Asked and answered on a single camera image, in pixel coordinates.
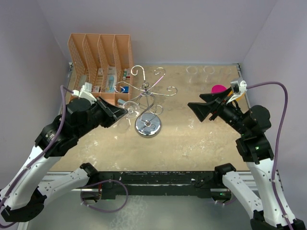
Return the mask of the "pink plastic wine glass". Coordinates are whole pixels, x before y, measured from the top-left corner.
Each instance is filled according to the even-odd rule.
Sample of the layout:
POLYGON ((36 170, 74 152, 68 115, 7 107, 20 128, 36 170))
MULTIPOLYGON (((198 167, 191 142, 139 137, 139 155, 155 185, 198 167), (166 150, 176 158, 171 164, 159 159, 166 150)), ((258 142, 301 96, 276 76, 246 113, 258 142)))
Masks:
POLYGON ((217 85, 214 85, 212 86, 211 88, 211 93, 221 93, 221 92, 224 92, 226 91, 227 88, 221 84, 217 84, 217 85))

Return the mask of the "orange plastic wine glass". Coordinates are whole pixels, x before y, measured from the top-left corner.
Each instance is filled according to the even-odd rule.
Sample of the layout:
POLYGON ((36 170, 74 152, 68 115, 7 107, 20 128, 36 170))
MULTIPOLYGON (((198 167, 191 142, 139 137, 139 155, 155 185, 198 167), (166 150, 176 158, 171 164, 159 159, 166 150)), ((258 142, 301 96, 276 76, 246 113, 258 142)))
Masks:
POLYGON ((241 98, 244 97, 245 93, 246 93, 246 91, 232 94, 232 96, 229 99, 229 102, 232 102, 232 101, 235 101, 235 100, 240 100, 241 98))

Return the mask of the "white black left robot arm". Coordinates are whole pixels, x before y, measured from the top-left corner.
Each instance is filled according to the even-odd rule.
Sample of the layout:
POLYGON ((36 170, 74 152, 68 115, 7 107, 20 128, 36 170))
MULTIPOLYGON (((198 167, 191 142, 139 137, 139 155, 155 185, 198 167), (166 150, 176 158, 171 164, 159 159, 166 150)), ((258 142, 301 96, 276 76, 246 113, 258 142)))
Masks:
POLYGON ((97 186, 99 172, 90 163, 83 163, 61 179, 44 184, 41 181, 80 138, 99 126, 111 127, 127 113, 126 109, 109 104, 101 97, 93 102, 85 98, 72 99, 63 114, 43 128, 18 174, 0 191, 3 219, 9 223, 28 222, 70 190, 97 186))

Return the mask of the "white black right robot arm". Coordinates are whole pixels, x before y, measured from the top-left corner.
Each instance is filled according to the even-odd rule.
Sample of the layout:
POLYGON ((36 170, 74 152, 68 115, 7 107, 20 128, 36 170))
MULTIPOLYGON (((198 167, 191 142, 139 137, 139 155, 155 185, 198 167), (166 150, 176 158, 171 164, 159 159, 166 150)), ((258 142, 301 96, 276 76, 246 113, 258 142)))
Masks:
POLYGON ((271 127, 269 110, 255 105, 243 113, 237 102, 228 102, 230 91, 201 94, 203 102, 190 102, 188 107, 201 122, 219 117, 240 134, 236 148, 253 176, 258 194, 240 179, 230 163, 215 167, 214 184, 230 189, 248 213, 254 230, 306 229, 304 222, 291 211, 277 177, 276 154, 265 136, 271 127))

